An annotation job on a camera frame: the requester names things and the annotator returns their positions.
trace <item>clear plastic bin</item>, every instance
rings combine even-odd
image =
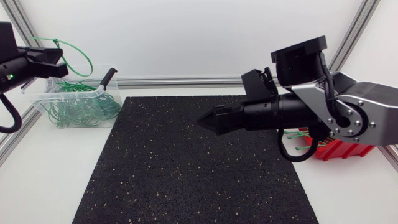
[[[76,78],[76,75],[67,75],[66,78],[37,79],[25,90],[24,98],[58,128],[112,127],[122,106],[118,83],[112,78],[105,90],[100,82],[106,72],[98,68],[95,71],[102,76]],[[72,84],[81,82],[96,90],[59,92],[65,81]]]

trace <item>red bin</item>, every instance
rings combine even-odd
[[[307,128],[300,128],[299,130],[308,131]],[[312,138],[307,135],[304,135],[303,137],[308,145],[311,145]],[[315,156],[324,161],[337,157],[341,157],[343,159],[347,159],[349,156],[364,157],[373,148],[375,148],[375,146],[365,144],[343,142],[338,139],[333,139],[332,137],[328,137],[324,142],[327,143],[327,145],[318,147],[317,151],[315,151]]]

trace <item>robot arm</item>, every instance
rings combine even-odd
[[[290,93],[278,94],[268,68],[252,70],[242,75],[247,100],[233,109],[215,106],[198,124],[216,134],[278,129],[280,152],[292,162],[308,159],[328,136],[377,146],[397,144],[398,89],[330,73],[325,48],[323,36],[271,53],[279,83]],[[309,128],[313,144],[306,154],[290,156],[282,143],[283,129],[301,127]]]
[[[67,75],[67,66],[57,64],[62,54],[62,49],[17,47],[11,23],[0,22],[0,100],[14,118],[14,125],[0,126],[0,133],[13,133],[22,124],[21,116],[4,93],[37,77]]]

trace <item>green wire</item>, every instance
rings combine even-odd
[[[83,84],[83,81],[76,84],[60,82],[57,85],[60,86],[58,92],[96,90],[92,86]],[[59,128],[67,128],[70,125],[97,126],[103,121],[117,117],[121,109],[121,105],[107,92],[94,98],[54,100],[49,102],[48,108],[43,103],[40,104],[48,113],[49,120]]]
[[[60,49],[60,43],[66,44],[66,45],[68,45],[68,46],[70,46],[70,47],[73,47],[74,49],[76,49],[77,51],[79,51],[79,52],[87,59],[88,63],[90,64],[90,68],[91,68],[90,74],[84,75],[84,74],[78,73],[75,69],[73,69],[73,68],[69,65],[69,63],[67,62],[67,60],[65,59],[65,57],[62,55],[62,60],[63,60],[63,62],[65,62],[65,64],[67,65],[67,67],[68,67],[70,70],[72,70],[76,75],[83,76],[83,77],[87,77],[87,76],[89,76],[89,75],[91,75],[91,74],[93,73],[94,68],[93,68],[93,64],[92,64],[91,60],[90,60],[90,59],[88,58],[88,56],[87,56],[82,50],[80,50],[78,47],[75,47],[74,45],[69,44],[68,42],[65,42],[65,41],[62,41],[62,40],[58,40],[57,38],[41,38],[41,37],[31,37],[31,38],[32,38],[32,39],[36,39],[36,40],[52,40],[52,41],[55,43],[55,45],[56,45],[59,49]]]

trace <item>plastic container handle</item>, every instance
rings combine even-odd
[[[111,81],[113,75],[118,72],[116,69],[111,68],[109,71],[106,73],[105,77],[101,80],[101,85],[104,86],[104,90],[106,90],[106,86],[108,85],[109,81]]]

